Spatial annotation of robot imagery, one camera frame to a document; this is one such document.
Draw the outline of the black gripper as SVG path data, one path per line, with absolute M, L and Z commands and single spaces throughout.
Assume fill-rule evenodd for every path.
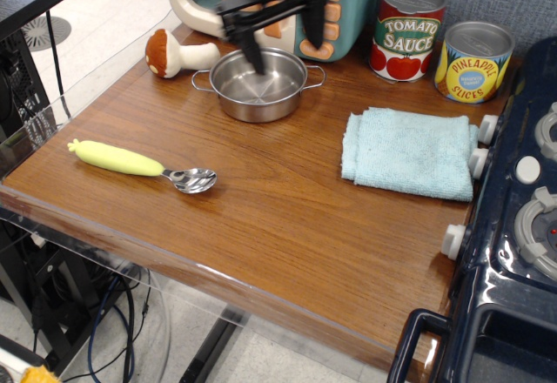
M 300 15 L 306 38 L 317 50 L 324 42 L 325 5 L 328 0 L 222 0 L 216 8 L 225 37 L 240 46 L 259 75 L 265 65 L 254 33 L 286 17 Z

